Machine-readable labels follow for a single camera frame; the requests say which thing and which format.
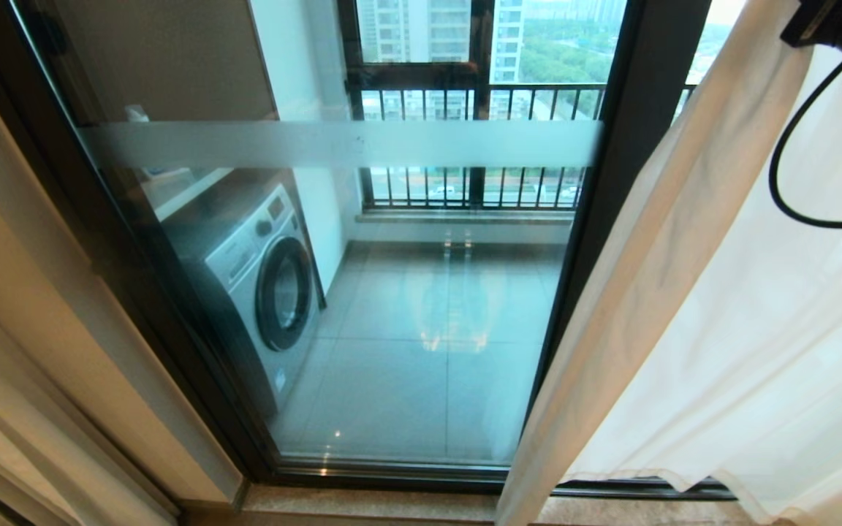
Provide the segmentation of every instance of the glass sliding door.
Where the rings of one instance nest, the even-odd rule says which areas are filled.
[[[247,475],[501,481],[572,309],[633,4],[18,1],[0,81]]]

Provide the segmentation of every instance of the balcony railing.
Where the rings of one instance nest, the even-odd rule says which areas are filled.
[[[682,90],[679,107],[695,85]],[[492,84],[491,120],[598,120],[605,84]],[[473,90],[372,90],[361,93],[367,121],[470,120]],[[367,209],[574,210],[588,167],[369,167],[362,170]]]

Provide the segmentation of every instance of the shelf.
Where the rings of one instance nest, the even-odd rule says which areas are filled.
[[[196,199],[233,169],[175,169],[155,176],[143,183],[141,189],[148,197],[158,221],[163,221]]]

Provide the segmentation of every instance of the sheer curtain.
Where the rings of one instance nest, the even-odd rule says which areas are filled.
[[[15,489],[41,524],[176,523],[174,505],[0,326],[0,497]]]
[[[842,231],[769,198],[795,101],[839,62],[778,40],[797,2],[752,1],[642,169],[526,425],[499,524],[555,483],[715,476],[758,522],[842,525]],[[842,218],[842,77],[781,166],[799,210]]]
[[[816,50],[805,87],[841,59]],[[786,147],[783,191],[842,219],[842,76],[824,97]],[[758,522],[842,525],[842,231],[779,213],[766,169],[564,480],[714,476]]]

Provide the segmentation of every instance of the windowsill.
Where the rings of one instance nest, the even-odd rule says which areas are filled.
[[[572,210],[367,210],[357,223],[561,224],[574,222]]]
[[[271,517],[281,517],[288,524],[294,524],[297,517],[302,525],[342,525],[355,520],[398,524],[492,524],[496,518],[497,502],[498,496],[495,495],[252,486],[238,515],[232,510],[195,508],[188,510],[184,523],[191,526],[231,526],[257,520],[265,523]],[[531,524],[610,526],[656,523],[755,524],[736,502],[569,497],[550,497]]]

